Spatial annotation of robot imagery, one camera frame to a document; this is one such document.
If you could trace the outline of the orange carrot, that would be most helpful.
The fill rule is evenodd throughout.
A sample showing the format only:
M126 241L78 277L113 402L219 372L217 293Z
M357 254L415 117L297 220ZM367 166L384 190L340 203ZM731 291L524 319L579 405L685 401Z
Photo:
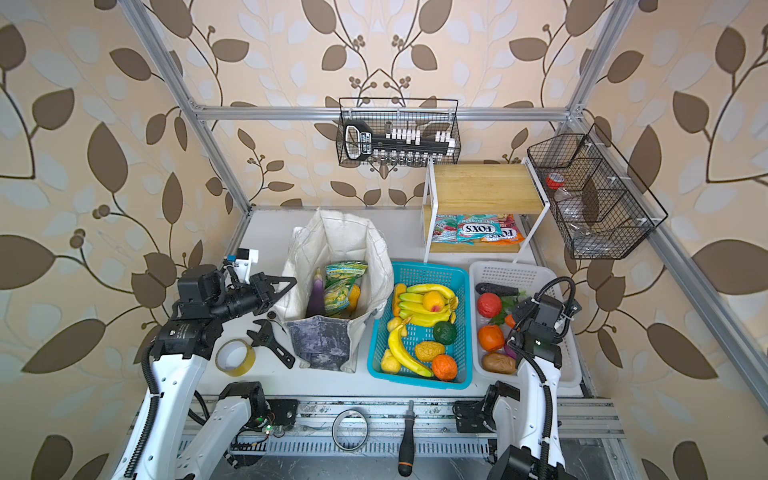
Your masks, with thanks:
M519 303L518 296L502 296L501 297L501 310L495 315L489 323L491 325L506 325L510 328L514 328L517 325L517 321L514 317L514 311Z

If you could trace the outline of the purple eggplant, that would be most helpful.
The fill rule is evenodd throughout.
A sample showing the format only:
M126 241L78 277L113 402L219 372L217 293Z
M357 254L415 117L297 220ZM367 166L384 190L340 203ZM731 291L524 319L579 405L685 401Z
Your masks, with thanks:
M305 316L311 318L325 314L325 276L324 269L318 268L314 275L311 285L309 301Z

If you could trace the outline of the green snack bag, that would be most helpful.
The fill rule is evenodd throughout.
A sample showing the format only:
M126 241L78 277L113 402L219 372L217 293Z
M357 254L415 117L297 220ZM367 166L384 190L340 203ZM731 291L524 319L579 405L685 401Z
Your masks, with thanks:
M338 281L325 287L325 314L334 316L344 311L349 305L349 292L354 283Z
M356 281L366 273L367 269L368 264L365 261L340 261L326 266L325 279L327 283Z

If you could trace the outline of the cream canvas grocery bag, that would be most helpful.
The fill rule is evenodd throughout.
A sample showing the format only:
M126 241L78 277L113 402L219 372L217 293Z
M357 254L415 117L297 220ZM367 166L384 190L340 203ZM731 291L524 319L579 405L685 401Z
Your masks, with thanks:
M283 275L296 280L277 305L303 368L356 372L366 322L383 315L394 270L369 219L319 210L294 229Z

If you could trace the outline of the yellow pear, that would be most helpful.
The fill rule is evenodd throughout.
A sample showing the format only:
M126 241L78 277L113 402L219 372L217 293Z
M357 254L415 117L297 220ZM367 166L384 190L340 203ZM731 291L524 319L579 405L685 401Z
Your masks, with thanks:
M358 306L358 301L361 296L361 289L358 284L354 284L349 292L349 305L347 307L347 311L350 313L353 313Z

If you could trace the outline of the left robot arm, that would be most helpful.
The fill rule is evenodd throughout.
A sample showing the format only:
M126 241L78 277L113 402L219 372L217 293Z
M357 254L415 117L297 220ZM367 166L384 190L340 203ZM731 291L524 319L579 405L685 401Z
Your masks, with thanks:
M200 265L177 281L171 318L141 355L147 393L113 474L116 479L207 479L242 431L270 433L290 425L298 407L273 409L257 381L232 382L194 439L180 446L197 385L226 322L272 309L297 281L256 273L242 281L230 262Z

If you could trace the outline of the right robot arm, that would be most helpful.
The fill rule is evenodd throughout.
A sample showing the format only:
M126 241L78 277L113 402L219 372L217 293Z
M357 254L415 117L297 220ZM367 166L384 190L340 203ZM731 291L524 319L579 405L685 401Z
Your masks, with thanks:
M516 354L516 399L498 394L492 418L498 459L490 479L572 479L560 446L557 390L561 378L560 343L580 311L575 282L557 277L518 304L516 326L506 346Z

